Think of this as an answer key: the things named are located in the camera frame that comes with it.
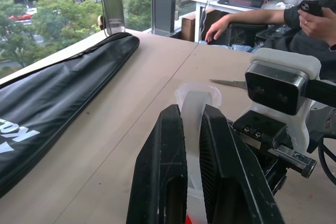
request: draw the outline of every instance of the white desk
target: white desk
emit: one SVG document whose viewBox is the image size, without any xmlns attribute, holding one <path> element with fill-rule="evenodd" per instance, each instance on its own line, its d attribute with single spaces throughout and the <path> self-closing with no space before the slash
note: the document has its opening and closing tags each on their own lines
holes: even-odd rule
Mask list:
<svg viewBox="0 0 336 224">
<path fill-rule="evenodd" d="M 195 42 L 199 41 L 200 37 L 200 20 L 203 8 L 205 8 L 208 0 L 191 0 L 196 2 L 196 17 L 195 17 Z M 211 0 L 209 2 L 209 8 L 219 10 L 221 12 L 226 13 L 240 13 L 240 12 L 246 12 L 248 10 L 253 10 L 251 8 L 244 8 L 244 7 L 237 7 L 237 6 L 231 6 L 231 5 L 221 5 L 218 3 L 219 0 Z M 268 3 L 264 4 L 262 9 L 274 9 L 279 10 L 282 9 L 280 7 L 277 7 L 276 4 L 279 1 L 269 1 Z"/>
<path fill-rule="evenodd" d="M 176 102 L 180 85 L 215 85 L 223 95 L 220 110 L 231 120 L 250 105 L 245 90 L 209 79 L 243 80 L 252 54 L 132 33 L 140 38 L 139 48 L 46 156 L 0 199 L 1 224 L 125 224 L 135 159 L 160 111 Z M 102 38 L 100 32 L 62 55 Z M 336 151 L 336 141 L 327 144 Z M 329 167 L 336 170 L 334 163 Z M 290 170 L 276 200 L 287 224 L 335 223 L 336 189 L 319 164 L 309 179 Z"/>
</svg>

